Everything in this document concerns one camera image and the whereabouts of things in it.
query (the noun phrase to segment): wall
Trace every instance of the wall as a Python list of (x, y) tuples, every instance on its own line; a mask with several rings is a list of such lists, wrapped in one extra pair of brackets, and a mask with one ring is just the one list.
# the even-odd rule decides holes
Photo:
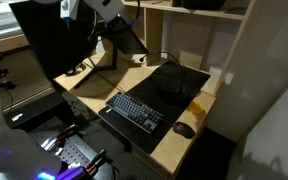
[(242, 161), (233, 156), (228, 180), (288, 180), (288, 90), (249, 133)]
[(288, 87), (288, 0), (259, 0), (242, 34), (207, 127), (240, 141)]

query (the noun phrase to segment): keyboard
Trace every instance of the keyboard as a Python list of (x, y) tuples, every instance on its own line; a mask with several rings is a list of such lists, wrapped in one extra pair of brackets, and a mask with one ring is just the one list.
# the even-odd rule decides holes
[(164, 116), (135, 97), (118, 92), (106, 105), (151, 134)]

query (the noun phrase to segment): wooden desk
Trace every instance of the wooden desk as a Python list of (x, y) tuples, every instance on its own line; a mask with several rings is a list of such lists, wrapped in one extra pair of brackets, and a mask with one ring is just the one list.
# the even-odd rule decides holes
[[(107, 62), (110, 58), (111, 56), (108, 53), (92, 57), (94, 61), (98, 61), (98, 64)], [(98, 74), (93, 74), (78, 89), (74, 89), (74, 85), (76, 85), (91, 70), (91, 68), (86, 67), (84, 71), (81, 71), (75, 76), (66, 77), (65, 75), (62, 75), (56, 78), (55, 81), (72, 95), (76, 96), (89, 109), (98, 113), (103, 107), (105, 107), (105, 102), (116, 94), (118, 90), (108, 84)], [(152, 69), (142, 67), (141, 64), (135, 64), (130, 61), (119, 59), (117, 70), (102, 71), (99, 73), (112, 83), (123, 88), (123, 90), (128, 91), (140, 81), (148, 77), (152, 72)], [(203, 130), (205, 117), (212, 107), (215, 98), (201, 92), (194, 101), (200, 104), (200, 106), (205, 110), (204, 113), (201, 115), (194, 115), (189, 111), (189, 108), (187, 108), (179, 118), (180, 121), (187, 123), (195, 132), (197, 132), (193, 139), (185, 139), (170, 129), (153, 153), (149, 155), (133, 146), (133, 152), (141, 157), (154, 170), (158, 171), (158, 173), (165, 179), (176, 176), (189, 148), (193, 144), (197, 135)]]

